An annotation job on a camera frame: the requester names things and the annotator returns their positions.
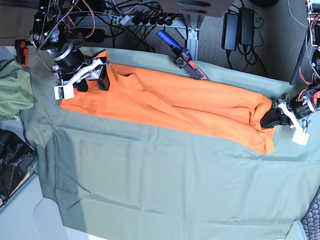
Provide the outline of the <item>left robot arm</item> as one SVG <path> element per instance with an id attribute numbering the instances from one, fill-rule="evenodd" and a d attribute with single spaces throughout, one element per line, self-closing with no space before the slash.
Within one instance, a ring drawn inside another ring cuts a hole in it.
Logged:
<path id="1" fill-rule="evenodd" d="M 302 131 L 305 132 L 307 118 L 320 111 L 320 2 L 306 0 L 305 6 L 308 26 L 289 84 L 295 85 L 297 78 L 300 78 L 307 88 L 296 96 L 287 95 L 276 100 L 260 120 L 261 127 L 265 129 L 272 129 L 277 125 L 292 127 L 295 120 L 302 120 Z M 306 58 L 311 67 L 311 80 L 306 80 L 302 74 L 303 58 Z"/>

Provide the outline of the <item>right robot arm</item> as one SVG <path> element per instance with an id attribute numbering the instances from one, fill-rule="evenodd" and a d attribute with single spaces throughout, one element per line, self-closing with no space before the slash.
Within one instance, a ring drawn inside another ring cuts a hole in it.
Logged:
<path id="1" fill-rule="evenodd" d="M 104 31 L 95 26 L 79 28 L 77 18 L 96 14 L 106 8 L 103 0 L 41 0 L 34 15 L 29 40 L 36 52 L 48 53 L 54 65 L 48 69 L 54 75 L 57 85 L 54 94 L 57 100 L 69 99 L 74 90 L 87 92 L 87 81 L 98 81 L 105 88 L 103 77 L 109 64 L 106 57 L 90 58 L 80 48 L 86 42 L 97 42 Z"/>

